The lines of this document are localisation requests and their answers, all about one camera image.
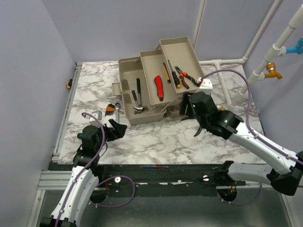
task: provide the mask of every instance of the marble surface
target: marble surface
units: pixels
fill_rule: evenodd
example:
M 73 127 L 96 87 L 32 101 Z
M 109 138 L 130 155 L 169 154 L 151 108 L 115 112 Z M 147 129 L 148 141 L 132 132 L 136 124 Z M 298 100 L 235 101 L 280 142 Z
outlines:
M 239 64 L 223 65 L 222 68 L 235 69 L 244 73 Z M 204 74 L 214 71 L 214 66 L 203 66 Z M 231 72 L 223 72 L 231 98 L 244 85 L 241 78 Z M 216 104 L 226 106 L 225 96 L 217 74 L 210 77 L 214 89 L 212 97 Z M 112 96 L 111 85 L 118 82 L 117 62 L 84 63 L 72 103 L 59 164 L 71 164 L 73 156 L 80 145 L 76 135 L 88 125 L 88 120 L 81 116 L 82 112 L 91 113 L 101 110 L 103 116 L 109 103 L 122 103 L 121 96 Z M 234 112 L 243 119 L 246 116 L 247 99 L 242 100 Z M 102 123 L 108 123 L 112 117 L 103 117 Z M 108 150 L 99 160 L 99 164 L 215 164 L 226 160 L 242 163 L 264 163 L 260 158 L 222 138 L 205 130 L 193 137 L 198 129 L 196 120 L 180 121 L 165 116 L 160 122 L 131 126 L 125 118 L 123 106 L 120 110 L 120 123 L 128 126 L 122 139 L 108 143 Z M 257 110 L 252 104 L 250 124 L 262 131 Z

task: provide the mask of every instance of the beige toolbox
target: beige toolbox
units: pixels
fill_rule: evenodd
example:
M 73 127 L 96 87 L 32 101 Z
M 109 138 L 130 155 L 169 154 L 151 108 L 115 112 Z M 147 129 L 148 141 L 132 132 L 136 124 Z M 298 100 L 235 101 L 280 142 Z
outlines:
M 160 121 L 163 119 L 166 109 L 151 106 L 143 67 L 140 61 L 135 63 L 136 59 L 128 58 L 118 61 L 120 83 L 112 85 L 113 95 L 122 95 L 125 115 L 131 125 Z M 141 83 L 141 103 L 146 105 L 148 109 L 135 114 L 133 106 L 136 106 L 136 104 L 132 96 L 132 90 L 137 93 L 137 78 L 140 78 Z
M 122 95 L 125 107 L 125 115 L 131 125 L 160 121 L 163 119 L 169 106 L 179 105 L 185 91 L 195 92 L 197 87 L 192 81 L 185 78 L 189 89 L 183 85 L 176 88 L 171 70 L 175 66 L 181 68 L 195 79 L 203 76 L 202 69 L 196 57 L 194 49 L 188 37 L 163 39 L 156 50 L 140 52 L 140 57 L 120 59 L 119 74 L 120 82 L 113 84 L 113 95 Z M 171 83 L 167 83 L 163 63 L 169 71 Z M 160 76 L 163 84 L 164 99 L 161 101 L 157 94 L 154 82 L 156 76 Z M 136 79 L 141 82 L 141 103 L 147 106 L 147 110 L 135 114 L 133 107 L 136 106 L 132 90 L 137 94 Z

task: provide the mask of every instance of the yellow faucet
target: yellow faucet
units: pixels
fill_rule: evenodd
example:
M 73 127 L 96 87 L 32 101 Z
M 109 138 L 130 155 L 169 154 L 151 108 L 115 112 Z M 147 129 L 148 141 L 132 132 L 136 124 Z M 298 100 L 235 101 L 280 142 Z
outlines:
M 274 78 L 274 77 L 277 77 L 278 79 L 283 78 L 280 73 L 276 72 L 276 64 L 274 62 L 268 63 L 266 69 L 268 73 L 265 74 L 265 78 Z

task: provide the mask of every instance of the pliers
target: pliers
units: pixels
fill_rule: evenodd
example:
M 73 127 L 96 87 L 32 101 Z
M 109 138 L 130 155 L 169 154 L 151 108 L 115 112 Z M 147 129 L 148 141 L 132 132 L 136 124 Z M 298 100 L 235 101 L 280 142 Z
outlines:
M 190 75 L 188 75 L 187 72 L 183 72 L 178 66 L 175 66 L 175 68 L 176 68 L 177 72 L 180 74 L 179 77 L 180 77 L 180 79 L 181 79 L 181 81 L 182 81 L 182 84 L 184 85 L 184 87 L 185 87 L 186 89 L 189 89 L 189 86 L 188 86 L 187 83 L 185 82 L 184 77 L 186 77 L 187 79 L 190 79 L 190 81 L 193 82 L 193 84 L 194 84 L 196 87 L 199 86 L 199 84 L 197 83 L 197 81 L 196 81 L 194 78 L 192 78 Z

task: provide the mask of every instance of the red utility knife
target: red utility knife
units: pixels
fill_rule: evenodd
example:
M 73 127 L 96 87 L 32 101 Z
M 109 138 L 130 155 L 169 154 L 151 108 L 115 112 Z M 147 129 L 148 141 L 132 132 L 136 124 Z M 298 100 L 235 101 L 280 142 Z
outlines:
M 164 99 L 164 93 L 163 93 L 162 79 L 161 79 L 160 75 L 155 77 L 155 83 L 156 83 L 156 86 L 157 86 L 157 92 L 158 92 L 159 100 L 162 102 L 163 99 Z

